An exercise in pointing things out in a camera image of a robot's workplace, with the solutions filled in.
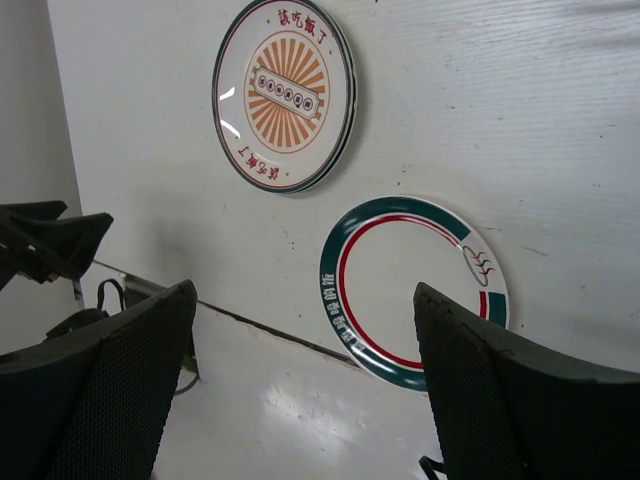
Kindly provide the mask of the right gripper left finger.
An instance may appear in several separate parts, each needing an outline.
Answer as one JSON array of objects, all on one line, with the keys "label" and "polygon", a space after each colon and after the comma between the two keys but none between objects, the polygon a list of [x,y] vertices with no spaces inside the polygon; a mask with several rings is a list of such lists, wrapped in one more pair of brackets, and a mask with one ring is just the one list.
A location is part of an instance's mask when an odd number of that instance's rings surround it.
[{"label": "right gripper left finger", "polygon": [[196,303],[184,280],[2,355],[2,478],[151,478]]}]

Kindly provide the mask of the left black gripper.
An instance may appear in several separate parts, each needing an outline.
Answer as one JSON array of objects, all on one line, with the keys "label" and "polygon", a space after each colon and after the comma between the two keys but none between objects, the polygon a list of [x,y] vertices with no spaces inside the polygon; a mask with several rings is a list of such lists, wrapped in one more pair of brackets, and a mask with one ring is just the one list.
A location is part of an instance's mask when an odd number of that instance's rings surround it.
[{"label": "left black gripper", "polygon": [[1,286],[21,275],[39,284],[79,280],[113,223],[107,213],[63,219],[61,200],[1,206]]}]

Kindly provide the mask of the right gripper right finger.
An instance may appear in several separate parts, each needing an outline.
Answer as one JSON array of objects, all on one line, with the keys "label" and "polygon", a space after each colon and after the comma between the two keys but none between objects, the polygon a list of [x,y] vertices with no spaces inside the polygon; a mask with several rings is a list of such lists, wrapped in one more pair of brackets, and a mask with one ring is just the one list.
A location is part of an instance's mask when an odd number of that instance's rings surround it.
[{"label": "right gripper right finger", "polygon": [[430,479],[636,479],[639,375],[503,329],[420,282],[414,323],[442,458]]}]

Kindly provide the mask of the green red ring plate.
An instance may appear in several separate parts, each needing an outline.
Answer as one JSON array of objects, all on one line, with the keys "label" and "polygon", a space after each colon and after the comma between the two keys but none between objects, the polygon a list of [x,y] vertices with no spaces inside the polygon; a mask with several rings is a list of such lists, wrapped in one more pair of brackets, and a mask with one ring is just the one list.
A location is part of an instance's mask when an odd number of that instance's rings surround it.
[{"label": "green red ring plate", "polygon": [[502,328],[507,282],[479,231],[453,211],[416,196],[383,196],[347,212],[319,261],[326,317],[354,362],[395,387],[426,383],[413,295],[423,282]]}]

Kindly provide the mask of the orange sunburst plate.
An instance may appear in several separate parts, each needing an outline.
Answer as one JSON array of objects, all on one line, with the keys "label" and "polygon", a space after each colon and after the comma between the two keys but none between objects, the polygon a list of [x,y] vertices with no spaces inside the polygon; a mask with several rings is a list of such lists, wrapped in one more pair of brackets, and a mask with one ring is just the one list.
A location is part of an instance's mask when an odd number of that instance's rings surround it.
[{"label": "orange sunburst plate", "polygon": [[318,175],[346,117],[338,37],[314,1],[253,1],[232,21],[212,75],[222,150],[252,186],[286,194]]},{"label": "orange sunburst plate", "polygon": [[338,44],[340,45],[340,54],[343,58],[343,63],[346,71],[346,78],[348,83],[347,88],[347,102],[346,102],[346,117],[343,122],[341,136],[337,143],[337,145],[333,148],[331,155],[329,157],[328,163],[323,167],[323,170],[315,175],[311,180],[303,182],[299,187],[294,188],[293,190],[286,192],[286,195],[292,195],[296,193],[301,193],[305,190],[309,190],[314,187],[316,184],[320,183],[325,177],[327,177],[333,168],[337,165],[338,161],[343,155],[344,150],[346,149],[348,142],[351,138],[351,134],[353,132],[357,110],[358,110],[358,80],[357,80],[357,69],[356,63],[353,55],[353,49],[349,44],[348,38],[346,37],[344,31],[340,27],[340,25],[334,20],[333,16],[329,11],[320,8],[320,16],[323,18],[324,22],[331,26],[332,32],[338,37]]}]

